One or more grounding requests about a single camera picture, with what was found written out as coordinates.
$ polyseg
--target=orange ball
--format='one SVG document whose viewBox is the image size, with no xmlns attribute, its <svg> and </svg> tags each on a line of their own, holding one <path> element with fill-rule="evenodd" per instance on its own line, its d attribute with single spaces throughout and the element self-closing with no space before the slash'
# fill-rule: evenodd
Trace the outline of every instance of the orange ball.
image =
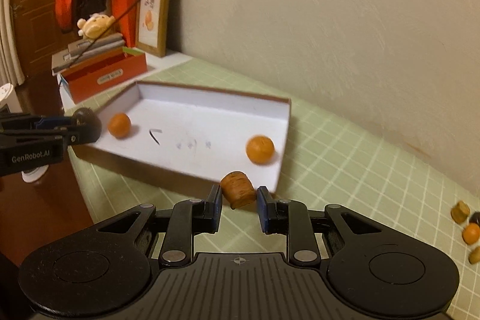
<svg viewBox="0 0 480 320">
<path fill-rule="evenodd" d="M 267 136 L 255 136 L 248 140 L 246 153 L 252 163 L 266 164 L 272 159 L 275 146 Z"/>
<path fill-rule="evenodd" d="M 117 113 L 109 122 L 110 134 L 117 138 L 123 139 L 130 133 L 131 122 L 125 113 Z"/>
<path fill-rule="evenodd" d="M 462 237 L 463 241 L 471 246 L 480 238 L 480 226 L 476 223 L 470 223 L 463 230 Z"/>
</svg>

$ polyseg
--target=framed picture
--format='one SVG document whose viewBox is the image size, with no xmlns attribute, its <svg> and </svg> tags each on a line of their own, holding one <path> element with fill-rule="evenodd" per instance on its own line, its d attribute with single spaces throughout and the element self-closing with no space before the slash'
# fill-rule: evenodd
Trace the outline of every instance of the framed picture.
<svg viewBox="0 0 480 320">
<path fill-rule="evenodd" d="M 137 48 L 163 57 L 167 44 L 169 0 L 142 0 L 137 7 Z"/>
</svg>

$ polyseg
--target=wall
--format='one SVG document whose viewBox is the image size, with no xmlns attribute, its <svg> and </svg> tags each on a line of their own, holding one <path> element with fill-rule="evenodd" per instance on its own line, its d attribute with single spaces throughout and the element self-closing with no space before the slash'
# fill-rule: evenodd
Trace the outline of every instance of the wall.
<svg viewBox="0 0 480 320">
<path fill-rule="evenodd" d="M 480 0 L 172 0 L 169 45 L 383 134 L 480 193 L 479 32 Z"/>
</svg>

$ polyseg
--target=white curtain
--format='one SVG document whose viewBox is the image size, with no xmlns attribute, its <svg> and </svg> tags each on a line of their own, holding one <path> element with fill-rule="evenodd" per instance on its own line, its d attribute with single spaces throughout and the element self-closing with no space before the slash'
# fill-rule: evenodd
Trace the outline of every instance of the white curtain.
<svg viewBox="0 0 480 320">
<path fill-rule="evenodd" d="M 25 81 L 15 46 L 10 0 L 0 0 L 0 83 L 13 86 Z"/>
</svg>

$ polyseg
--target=teddy bear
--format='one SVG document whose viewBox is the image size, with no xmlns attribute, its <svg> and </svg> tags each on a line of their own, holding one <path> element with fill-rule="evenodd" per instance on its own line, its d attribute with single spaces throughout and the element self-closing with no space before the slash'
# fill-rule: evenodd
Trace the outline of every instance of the teddy bear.
<svg viewBox="0 0 480 320">
<path fill-rule="evenodd" d="M 83 18 L 79 19 L 77 26 L 80 29 L 78 35 L 83 39 L 95 40 L 104 31 L 109 29 L 115 22 L 114 16 L 106 16 L 103 14 L 92 14 L 92 16 L 85 21 Z"/>
</svg>

